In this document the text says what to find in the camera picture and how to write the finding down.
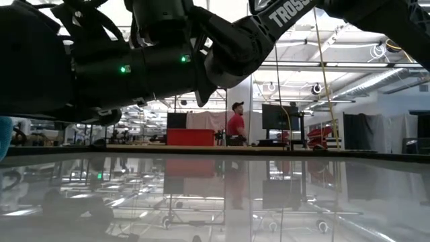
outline red toolbox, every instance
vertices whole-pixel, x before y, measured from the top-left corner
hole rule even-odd
[[[214,146],[214,131],[209,129],[168,128],[167,145]]]

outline blue object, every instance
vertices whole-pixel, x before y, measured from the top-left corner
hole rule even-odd
[[[13,122],[10,117],[0,116],[0,161],[5,158],[11,144]]]

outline computer monitor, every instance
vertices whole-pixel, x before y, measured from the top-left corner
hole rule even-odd
[[[288,124],[288,118],[281,106],[263,104],[263,129],[266,130],[300,130],[298,108],[284,106],[290,116],[291,128]]]

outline red shirt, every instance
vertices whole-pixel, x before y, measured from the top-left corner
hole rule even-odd
[[[239,135],[238,128],[244,128],[245,122],[241,115],[235,114],[227,124],[227,135]]]

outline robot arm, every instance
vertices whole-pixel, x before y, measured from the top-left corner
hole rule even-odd
[[[106,1],[64,0],[51,8],[70,36],[59,36],[60,26],[25,1],[0,7],[0,115],[108,125],[122,106],[191,91],[203,106],[216,88],[256,71],[315,6],[387,35],[430,69],[430,17],[416,0],[272,0],[261,9],[249,0],[253,15],[233,24],[192,0],[124,0],[133,13],[130,43],[97,10]],[[214,44],[204,54],[207,38]]]

